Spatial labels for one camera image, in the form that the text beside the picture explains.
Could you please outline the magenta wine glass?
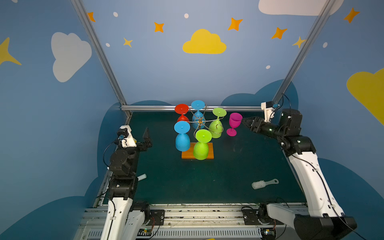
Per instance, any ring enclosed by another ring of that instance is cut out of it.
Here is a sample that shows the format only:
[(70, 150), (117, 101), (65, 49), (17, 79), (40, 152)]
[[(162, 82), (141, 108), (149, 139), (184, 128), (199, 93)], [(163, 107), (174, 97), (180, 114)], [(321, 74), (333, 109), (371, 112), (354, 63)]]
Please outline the magenta wine glass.
[(227, 129), (227, 135), (234, 137), (237, 135), (236, 128), (240, 126), (243, 116), (239, 113), (230, 114), (229, 125), (230, 128)]

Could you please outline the green wine glass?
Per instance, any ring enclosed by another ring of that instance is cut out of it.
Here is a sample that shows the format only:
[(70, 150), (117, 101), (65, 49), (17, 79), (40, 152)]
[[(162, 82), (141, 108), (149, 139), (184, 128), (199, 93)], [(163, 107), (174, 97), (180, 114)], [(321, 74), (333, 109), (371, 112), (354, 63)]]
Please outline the green wine glass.
[(208, 143), (212, 140), (212, 134), (208, 130), (198, 130), (196, 132), (196, 140), (193, 155), (197, 160), (205, 160), (209, 155)]
[(223, 108), (215, 108), (213, 109), (213, 114), (217, 117), (217, 119), (210, 123), (209, 131), (212, 134), (213, 139), (218, 139), (224, 131), (221, 119), (227, 115), (227, 111)]

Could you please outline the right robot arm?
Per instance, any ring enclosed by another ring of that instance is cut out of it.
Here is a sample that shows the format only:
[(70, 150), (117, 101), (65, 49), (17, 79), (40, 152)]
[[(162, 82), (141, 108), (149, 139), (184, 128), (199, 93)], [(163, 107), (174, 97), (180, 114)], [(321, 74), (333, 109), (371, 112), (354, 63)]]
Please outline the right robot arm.
[(340, 240), (357, 228), (356, 220), (345, 215), (332, 194), (318, 162), (316, 148), (309, 137), (301, 135), (302, 114), (284, 109), (278, 125), (260, 117), (244, 118), (242, 123), (252, 132), (276, 139), (297, 174), (307, 200), (308, 213), (287, 205), (261, 205), (258, 218), (272, 220), (293, 228), (301, 240)]

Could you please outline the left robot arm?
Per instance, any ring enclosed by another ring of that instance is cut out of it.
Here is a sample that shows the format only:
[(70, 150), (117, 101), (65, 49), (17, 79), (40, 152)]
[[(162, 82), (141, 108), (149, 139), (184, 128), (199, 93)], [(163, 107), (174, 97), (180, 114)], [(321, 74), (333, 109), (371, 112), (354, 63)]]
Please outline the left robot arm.
[(108, 185), (108, 211), (102, 240), (135, 240), (142, 225), (151, 219), (147, 202), (134, 203), (139, 178), (139, 155), (153, 146), (149, 129), (143, 142), (136, 142), (128, 125), (121, 126), (113, 143), (117, 146), (110, 157), (112, 176)]

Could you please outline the front blue wine glass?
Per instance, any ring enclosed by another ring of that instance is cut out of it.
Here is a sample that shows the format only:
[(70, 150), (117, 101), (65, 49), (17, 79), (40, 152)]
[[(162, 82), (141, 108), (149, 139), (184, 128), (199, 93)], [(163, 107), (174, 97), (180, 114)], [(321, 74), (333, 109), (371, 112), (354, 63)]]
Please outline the front blue wine glass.
[(174, 130), (178, 133), (175, 146), (176, 149), (180, 152), (186, 152), (190, 148), (190, 137), (188, 132), (190, 130), (190, 124), (186, 121), (179, 121), (174, 125)]

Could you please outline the blue wine glass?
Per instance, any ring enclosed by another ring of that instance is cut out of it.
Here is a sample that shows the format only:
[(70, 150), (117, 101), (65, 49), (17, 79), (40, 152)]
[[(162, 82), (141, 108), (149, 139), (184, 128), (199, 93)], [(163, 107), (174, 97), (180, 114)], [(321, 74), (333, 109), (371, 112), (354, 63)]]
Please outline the blue wine glass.
[(186, 121), (179, 121), (174, 125), (174, 130), (178, 133), (175, 146), (176, 149), (180, 152), (186, 152), (190, 148), (190, 137), (188, 132), (190, 130), (190, 124)]
[(201, 100), (195, 100), (191, 103), (191, 107), (196, 110), (195, 113), (193, 113), (193, 117), (192, 117), (192, 126), (194, 129), (202, 129), (204, 128), (204, 124), (206, 122), (205, 120), (205, 117), (204, 117), (204, 114), (201, 112), (201, 110), (203, 110), (205, 108), (206, 104), (201, 101)]

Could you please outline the red wine glass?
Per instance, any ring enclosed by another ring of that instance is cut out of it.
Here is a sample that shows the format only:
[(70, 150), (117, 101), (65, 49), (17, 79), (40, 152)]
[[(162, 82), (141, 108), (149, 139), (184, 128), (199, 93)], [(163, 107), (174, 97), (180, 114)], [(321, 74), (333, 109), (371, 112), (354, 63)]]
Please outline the red wine glass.
[(189, 122), (189, 118), (186, 117), (186, 114), (189, 112), (189, 106), (186, 104), (179, 104), (175, 106), (175, 112), (179, 114), (179, 118), (177, 119), (177, 122)]

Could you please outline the wooden rack base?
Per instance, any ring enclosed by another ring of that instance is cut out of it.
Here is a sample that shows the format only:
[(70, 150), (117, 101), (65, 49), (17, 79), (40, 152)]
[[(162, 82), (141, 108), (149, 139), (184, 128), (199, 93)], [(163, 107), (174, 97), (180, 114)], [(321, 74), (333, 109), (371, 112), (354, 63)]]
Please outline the wooden rack base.
[[(193, 155), (193, 150), (195, 145), (196, 143), (191, 143), (190, 148), (187, 151), (181, 153), (181, 158), (183, 160), (196, 160), (195, 156)], [(213, 143), (208, 143), (208, 147), (209, 147), (209, 152), (206, 160), (213, 160), (214, 159)]]

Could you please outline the back blue wine glass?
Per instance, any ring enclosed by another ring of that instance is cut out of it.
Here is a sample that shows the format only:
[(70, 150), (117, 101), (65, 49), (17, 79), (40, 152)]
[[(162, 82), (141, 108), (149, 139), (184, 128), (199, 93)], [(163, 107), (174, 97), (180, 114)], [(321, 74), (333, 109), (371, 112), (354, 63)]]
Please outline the back blue wine glass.
[(205, 108), (206, 104), (201, 101), (201, 100), (195, 100), (191, 103), (191, 107), (196, 110), (195, 113), (193, 113), (193, 117), (192, 117), (192, 126), (194, 129), (202, 129), (204, 128), (204, 124), (206, 122), (205, 120), (205, 117), (204, 117), (204, 114), (201, 112), (201, 110), (203, 110)]

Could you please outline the light blue plastic scoop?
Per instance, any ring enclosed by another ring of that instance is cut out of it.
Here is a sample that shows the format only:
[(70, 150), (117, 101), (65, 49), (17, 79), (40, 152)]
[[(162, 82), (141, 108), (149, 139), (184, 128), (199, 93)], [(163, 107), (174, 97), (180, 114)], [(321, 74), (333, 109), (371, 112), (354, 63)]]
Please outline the light blue plastic scoop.
[(147, 175), (146, 174), (142, 174), (142, 175), (138, 176), (137, 178), (138, 178), (138, 181), (142, 181), (142, 180), (147, 178)]

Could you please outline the white scrub brush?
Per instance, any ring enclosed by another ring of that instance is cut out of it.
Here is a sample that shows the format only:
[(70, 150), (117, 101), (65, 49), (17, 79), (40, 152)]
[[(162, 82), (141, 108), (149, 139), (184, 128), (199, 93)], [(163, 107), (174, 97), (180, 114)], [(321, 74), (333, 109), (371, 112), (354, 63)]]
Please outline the white scrub brush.
[(277, 185), (277, 184), (279, 184), (279, 180), (277, 179), (273, 179), (270, 181), (257, 181), (252, 183), (252, 188), (254, 190), (258, 190), (258, 189), (265, 188), (268, 185)]

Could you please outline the horizontal aluminium back rail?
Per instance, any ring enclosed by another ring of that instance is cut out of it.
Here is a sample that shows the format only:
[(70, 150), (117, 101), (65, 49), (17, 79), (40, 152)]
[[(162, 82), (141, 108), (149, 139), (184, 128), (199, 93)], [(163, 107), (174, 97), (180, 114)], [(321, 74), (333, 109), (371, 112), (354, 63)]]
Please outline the horizontal aluminium back rail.
[[(122, 105), (122, 111), (137, 111), (137, 112), (173, 112), (176, 106), (163, 105)], [(215, 108), (222, 108), (227, 112), (263, 112), (265, 106), (206, 106), (203, 107), (206, 111), (212, 111)]]

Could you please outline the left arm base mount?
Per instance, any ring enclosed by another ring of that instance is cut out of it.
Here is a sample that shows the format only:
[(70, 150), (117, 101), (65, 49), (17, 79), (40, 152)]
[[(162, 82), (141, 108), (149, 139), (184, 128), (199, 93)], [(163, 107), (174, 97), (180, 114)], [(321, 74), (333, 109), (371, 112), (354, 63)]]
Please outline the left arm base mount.
[(140, 211), (144, 213), (143, 226), (163, 226), (165, 220), (164, 210), (153, 209), (147, 201), (135, 202), (130, 212)]

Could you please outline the right aluminium frame post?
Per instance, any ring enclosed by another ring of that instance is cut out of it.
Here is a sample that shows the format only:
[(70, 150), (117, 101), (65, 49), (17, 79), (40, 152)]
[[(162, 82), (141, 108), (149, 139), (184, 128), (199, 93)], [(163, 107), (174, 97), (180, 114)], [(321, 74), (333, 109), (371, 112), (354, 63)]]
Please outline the right aluminium frame post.
[(316, 41), (318, 35), (320, 34), (321, 30), (323, 29), (324, 25), (326, 24), (328, 18), (331, 15), (331, 11), (333, 9), (333, 6), (336, 4), (336, 0), (327, 0), (325, 1), (325, 4), (323, 8), (321, 9), (317, 19), (315, 20), (312, 28), (310, 29), (307, 39), (304, 42), (304, 44), (301, 46), (298, 55), (296, 56), (292, 66), (290, 67), (286, 77), (282, 81), (280, 87), (278, 88), (272, 102), (273, 104), (278, 104), (283, 96), (283, 94), (286, 92), (288, 86), (293, 81), (296, 73), (298, 72), (300, 66), (304, 62), (304, 59), (306, 58), (307, 54), (309, 53), (312, 45)]

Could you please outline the aluminium frame post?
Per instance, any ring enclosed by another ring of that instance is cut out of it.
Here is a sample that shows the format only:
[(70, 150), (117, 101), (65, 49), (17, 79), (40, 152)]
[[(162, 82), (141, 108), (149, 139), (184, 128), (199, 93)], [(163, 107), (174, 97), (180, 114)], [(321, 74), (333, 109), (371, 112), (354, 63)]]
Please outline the aluminium frame post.
[(283, 94), (286, 92), (288, 86), (293, 81), (296, 73), (298, 72), (300, 66), (304, 62), (304, 59), (306, 58), (307, 54), (309, 53), (312, 45), (316, 41), (318, 35), (320, 34), (321, 30), (323, 29), (324, 25), (326, 24), (328, 18), (331, 15), (331, 11), (333, 9), (333, 6), (336, 4), (336, 0), (327, 0), (325, 1), (325, 4), (323, 8), (321, 9), (317, 19), (315, 20), (312, 28), (310, 29), (307, 39), (304, 42), (304, 44), (301, 46), (298, 55), (296, 56), (292, 66), (290, 67), (286, 77), (282, 81), (280, 87), (278, 88), (272, 102), (273, 104), (278, 104), (283, 96)]
[(121, 110), (126, 114), (127, 119), (130, 120), (132, 117), (132, 113), (129, 110), (123, 110), (122, 106), (125, 106), (127, 104), (126, 99), (124, 97), (124, 94), (122, 92), (122, 89), (117, 81), (117, 78), (112, 70), (112, 67), (107, 59), (107, 56), (103, 50), (103, 47), (100, 43), (100, 40), (96, 34), (96, 31), (93, 27), (92, 21), (90, 20), (88, 13), (86, 11), (85, 5), (83, 1), (80, 0), (71, 0), (75, 11), (77, 12), (77, 15), (92, 43), (92, 46), (94, 47), (94, 50), (102, 64), (102, 67), (109, 79), (109, 82), (115, 92), (115, 95), (117, 96), (120, 104), (121, 104)]

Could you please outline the front aluminium rail bed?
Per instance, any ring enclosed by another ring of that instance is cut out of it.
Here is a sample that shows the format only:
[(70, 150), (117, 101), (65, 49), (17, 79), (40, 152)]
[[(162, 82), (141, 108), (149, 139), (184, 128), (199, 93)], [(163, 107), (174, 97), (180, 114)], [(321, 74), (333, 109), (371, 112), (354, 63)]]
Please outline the front aluminium rail bed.
[[(276, 203), (295, 211), (308, 213), (307, 203)], [(282, 240), (289, 233), (299, 238), (286, 225), (245, 225), (241, 208), (258, 208), (261, 204), (154, 204), (155, 210), (165, 211), (163, 226), (142, 226), (135, 240), (160, 239), (257, 239)], [(75, 234), (77, 240), (101, 240), (108, 205), (87, 209)]]

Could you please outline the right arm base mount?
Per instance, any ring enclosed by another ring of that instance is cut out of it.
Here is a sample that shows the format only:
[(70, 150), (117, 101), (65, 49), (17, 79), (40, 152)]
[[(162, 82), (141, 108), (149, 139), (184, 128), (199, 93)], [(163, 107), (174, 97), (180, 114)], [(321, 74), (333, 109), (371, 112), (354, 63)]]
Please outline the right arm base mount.
[(245, 225), (278, 225), (284, 224), (268, 216), (267, 204), (262, 203), (258, 208), (243, 206), (241, 208)]

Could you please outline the left aluminium frame post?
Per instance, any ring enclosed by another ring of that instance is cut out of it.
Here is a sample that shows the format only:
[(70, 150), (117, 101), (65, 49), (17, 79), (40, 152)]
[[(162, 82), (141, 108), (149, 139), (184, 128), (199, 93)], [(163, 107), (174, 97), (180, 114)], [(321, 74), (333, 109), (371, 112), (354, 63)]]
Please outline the left aluminium frame post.
[(86, 11), (85, 5), (83, 1), (80, 0), (71, 0), (75, 11), (77, 12), (77, 15), (92, 43), (92, 46), (94, 47), (94, 50), (102, 64), (102, 67), (109, 79), (109, 82), (115, 92), (115, 95), (117, 96), (120, 104), (121, 104), (121, 110), (126, 114), (127, 119), (130, 120), (132, 117), (132, 113), (129, 110), (123, 110), (122, 106), (125, 106), (127, 104), (126, 99), (124, 97), (124, 94), (122, 92), (122, 89), (117, 81), (117, 78), (112, 70), (112, 67), (107, 59), (107, 56), (103, 50), (103, 47), (100, 43), (100, 40), (96, 34), (96, 31), (93, 27), (92, 21), (90, 20), (88, 13)]

